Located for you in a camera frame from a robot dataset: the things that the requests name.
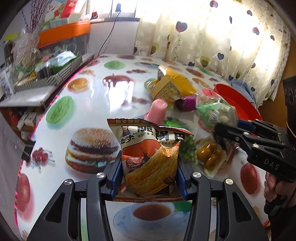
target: orange shelf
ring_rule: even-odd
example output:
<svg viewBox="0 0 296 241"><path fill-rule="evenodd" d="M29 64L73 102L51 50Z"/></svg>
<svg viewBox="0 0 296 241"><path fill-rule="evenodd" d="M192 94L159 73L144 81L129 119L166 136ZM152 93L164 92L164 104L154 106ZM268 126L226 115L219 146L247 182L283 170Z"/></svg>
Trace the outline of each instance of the orange shelf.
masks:
<svg viewBox="0 0 296 241"><path fill-rule="evenodd" d="M51 28L39 34L39 48L59 42L61 40L88 34L91 29L90 21L80 21Z"/></svg>

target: purple package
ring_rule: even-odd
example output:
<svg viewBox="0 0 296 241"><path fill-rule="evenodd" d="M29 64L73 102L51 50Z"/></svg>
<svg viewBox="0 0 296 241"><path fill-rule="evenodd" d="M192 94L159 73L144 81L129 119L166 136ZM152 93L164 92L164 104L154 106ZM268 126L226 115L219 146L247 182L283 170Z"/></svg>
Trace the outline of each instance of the purple package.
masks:
<svg viewBox="0 0 296 241"><path fill-rule="evenodd" d="M177 100L175 102L175 106L181 111L181 112L188 112L196 110L196 95L189 95L186 97L182 97L181 99Z"/></svg>

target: window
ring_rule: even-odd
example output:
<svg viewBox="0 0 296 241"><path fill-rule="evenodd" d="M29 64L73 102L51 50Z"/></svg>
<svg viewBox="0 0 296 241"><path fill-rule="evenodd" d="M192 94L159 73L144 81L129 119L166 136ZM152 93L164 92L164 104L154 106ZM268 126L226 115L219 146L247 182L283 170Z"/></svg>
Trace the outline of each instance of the window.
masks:
<svg viewBox="0 0 296 241"><path fill-rule="evenodd" d="M98 13L99 18L116 17L135 17L137 0L93 0L94 12Z"/></svg>

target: red bowl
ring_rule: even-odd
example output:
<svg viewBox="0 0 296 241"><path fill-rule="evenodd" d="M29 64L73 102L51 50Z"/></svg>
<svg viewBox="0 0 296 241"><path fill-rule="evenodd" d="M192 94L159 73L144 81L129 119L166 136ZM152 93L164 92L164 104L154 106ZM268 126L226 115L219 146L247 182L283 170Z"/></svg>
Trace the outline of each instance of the red bowl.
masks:
<svg viewBox="0 0 296 241"><path fill-rule="evenodd" d="M241 120L262 120L257 109L239 92L230 86L216 84L214 91L221 95L228 104L235 107L237 116Z"/></svg>

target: tea saucer print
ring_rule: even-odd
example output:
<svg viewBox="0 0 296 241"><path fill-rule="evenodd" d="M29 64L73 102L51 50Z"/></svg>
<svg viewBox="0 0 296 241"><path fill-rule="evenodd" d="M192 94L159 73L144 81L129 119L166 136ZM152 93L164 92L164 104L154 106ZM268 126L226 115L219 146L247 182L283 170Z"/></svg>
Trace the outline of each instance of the tea saucer print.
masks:
<svg viewBox="0 0 296 241"><path fill-rule="evenodd" d="M141 241L159 241L177 236L185 231L190 212L174 212L174 216L169 220L168 225L160 228L144 229L131 221L131 206L119 210L113 219L114 227L122 235Z"/></svg>

